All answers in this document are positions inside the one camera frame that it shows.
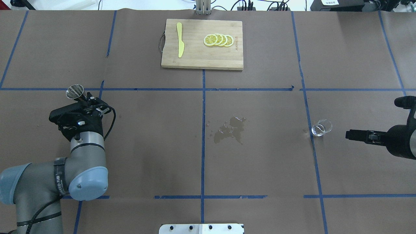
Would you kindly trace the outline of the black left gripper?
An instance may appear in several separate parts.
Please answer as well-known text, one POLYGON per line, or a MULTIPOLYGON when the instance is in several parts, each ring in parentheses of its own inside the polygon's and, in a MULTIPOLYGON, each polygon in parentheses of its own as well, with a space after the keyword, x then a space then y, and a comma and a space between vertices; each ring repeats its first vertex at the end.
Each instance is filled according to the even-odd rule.
POLYGON ((106 102, 94 102, 95 97, 87 92, 84 102, 76 102, 62 108, 55 109, 49 114, 49 121, 58 126, 58 130, 69 141, 82 132, 95 132, 108 137, 103 133, 102 118, 110 112, 106 102))

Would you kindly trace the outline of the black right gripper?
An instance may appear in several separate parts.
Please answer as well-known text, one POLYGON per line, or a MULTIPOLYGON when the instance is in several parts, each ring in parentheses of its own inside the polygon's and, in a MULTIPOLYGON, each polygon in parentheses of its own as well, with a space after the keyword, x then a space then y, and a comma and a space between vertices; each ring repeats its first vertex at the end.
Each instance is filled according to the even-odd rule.
POLYGON ((395 125, 387 132, 350 129, 345 138, 353 141, 367 141, 370 145, 383 146, 396 156, 415 160, 415 127, 395 125))

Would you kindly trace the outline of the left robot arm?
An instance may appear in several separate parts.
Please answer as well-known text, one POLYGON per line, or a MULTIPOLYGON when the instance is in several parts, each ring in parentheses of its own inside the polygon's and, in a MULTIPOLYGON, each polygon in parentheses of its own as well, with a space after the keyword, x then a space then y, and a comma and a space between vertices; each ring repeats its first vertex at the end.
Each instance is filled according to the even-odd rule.
POLYGON ((70 141, 70 155, 44 163, 26 163, 1 172, 1 202, 15 205, 12 234, 62 234, 60 200, 102 196, 108 188, 103 115, 114 108, 90 92, 66 92, 76 102, 51 111, 49 121, 70 141))

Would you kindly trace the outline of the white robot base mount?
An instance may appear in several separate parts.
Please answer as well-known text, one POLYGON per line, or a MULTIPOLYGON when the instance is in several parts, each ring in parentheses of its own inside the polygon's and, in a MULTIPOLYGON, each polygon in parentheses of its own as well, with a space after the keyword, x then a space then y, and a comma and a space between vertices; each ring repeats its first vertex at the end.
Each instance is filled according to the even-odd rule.
POLYGON ((166 224, 161 225, 159 234, 244 234, 243 224, 211 223, 211 224, 166 224))

